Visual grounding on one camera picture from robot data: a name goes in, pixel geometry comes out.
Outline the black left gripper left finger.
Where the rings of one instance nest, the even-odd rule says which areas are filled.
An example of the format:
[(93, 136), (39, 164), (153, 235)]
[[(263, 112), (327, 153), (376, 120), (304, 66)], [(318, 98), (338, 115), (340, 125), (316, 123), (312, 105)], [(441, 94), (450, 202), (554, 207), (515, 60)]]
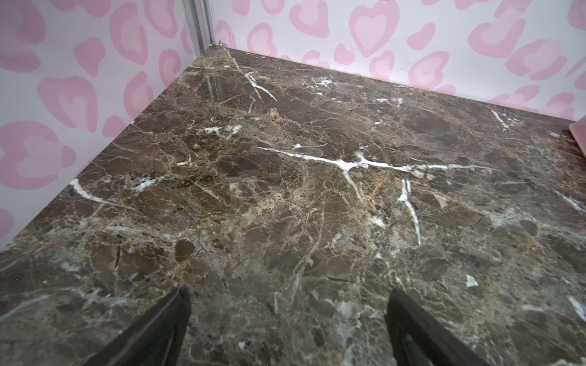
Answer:
[(174, 288), (86, 365), (176, 366), (192, 306), (187, 288)]

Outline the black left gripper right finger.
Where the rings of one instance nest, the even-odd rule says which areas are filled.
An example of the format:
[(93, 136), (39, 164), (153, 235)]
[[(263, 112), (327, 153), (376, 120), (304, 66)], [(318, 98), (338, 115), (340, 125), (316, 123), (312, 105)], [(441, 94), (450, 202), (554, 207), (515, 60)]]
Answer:
[(486, 365), (404, 291), (389, 297), (385, 323), (398, 365)]

